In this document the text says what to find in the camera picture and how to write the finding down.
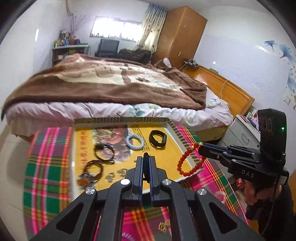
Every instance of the white floral bed sheet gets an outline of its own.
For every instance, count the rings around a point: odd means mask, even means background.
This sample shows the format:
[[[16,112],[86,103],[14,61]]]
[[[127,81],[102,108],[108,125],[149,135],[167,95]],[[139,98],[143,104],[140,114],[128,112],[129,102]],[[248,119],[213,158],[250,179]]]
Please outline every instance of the white floral bed sheet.
[[[122,105],[117,103],[28,103],[11,106],[6,112],[7,123],[12,134],[31,136],[47,127],[71,126],[74,119],[95,117],[167,117],[175,125],[188,126],[200,131],[230,125],[233,117],[228,104],[219,99],[210,89],[206,95],[207,108],[186,110],[163,108],[143,103]]]

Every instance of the headboard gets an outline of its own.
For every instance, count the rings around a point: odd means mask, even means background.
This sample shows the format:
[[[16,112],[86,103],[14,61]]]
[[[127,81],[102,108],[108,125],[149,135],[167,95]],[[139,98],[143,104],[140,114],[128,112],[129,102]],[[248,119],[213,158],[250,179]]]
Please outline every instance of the headboard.
[[[220,92],[222,91],[221,99],[229,104],[229,109],[233,117],[244,115],[255,100],[231,81],[205,67],[199,66],[198,68],[193,68],[191,66],[185,66],[182,72],[188,74],[194,80],[205,83],[218,97],[220,97]]]

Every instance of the wooden wardrobe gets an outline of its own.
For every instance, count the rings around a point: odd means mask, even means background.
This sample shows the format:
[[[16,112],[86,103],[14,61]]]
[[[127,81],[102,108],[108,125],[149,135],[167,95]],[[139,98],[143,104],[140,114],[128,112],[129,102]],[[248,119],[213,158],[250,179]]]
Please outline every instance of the wooden wardrobe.
[[[167,57],[172,67],[181,68],[193,59],[207,19],[184,6],[168,11],[151,62]]]

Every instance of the spiral hair tie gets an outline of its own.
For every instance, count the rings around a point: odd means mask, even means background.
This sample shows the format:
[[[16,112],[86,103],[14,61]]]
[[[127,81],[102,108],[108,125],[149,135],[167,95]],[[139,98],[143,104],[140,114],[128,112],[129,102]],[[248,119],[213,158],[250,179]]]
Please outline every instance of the spiral hair tie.
[[[134,146],[130,143],[130,139],[131,138],[135,138],[138,139],[141,142],[140,146]],[[139,135],[136,134],[128,134],[128,136],[126,137],[126,145],[131,149],[131,150],[140,150],[143,149],[144,147],[144,140],[142,139],[142,137],[140,137]]]

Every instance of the hand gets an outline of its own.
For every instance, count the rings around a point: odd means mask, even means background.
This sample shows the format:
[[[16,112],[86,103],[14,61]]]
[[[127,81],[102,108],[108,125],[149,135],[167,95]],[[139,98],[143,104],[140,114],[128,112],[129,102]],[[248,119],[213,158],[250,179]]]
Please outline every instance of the hand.
[[[256,203],[259,199],[265,200],[265,199],[272,199],[274,194],[274,186],[271,188],[266,188],[261,190],[260,192],[255,195],[255,188],[252,185],[251,182],[247,181],[245,190],[244,190],[244,201],[247,205],[253,206],[254,203]],[[281,194],[281,185],[278,185],[276,188],[276,195],[275,198],[277,198]]]

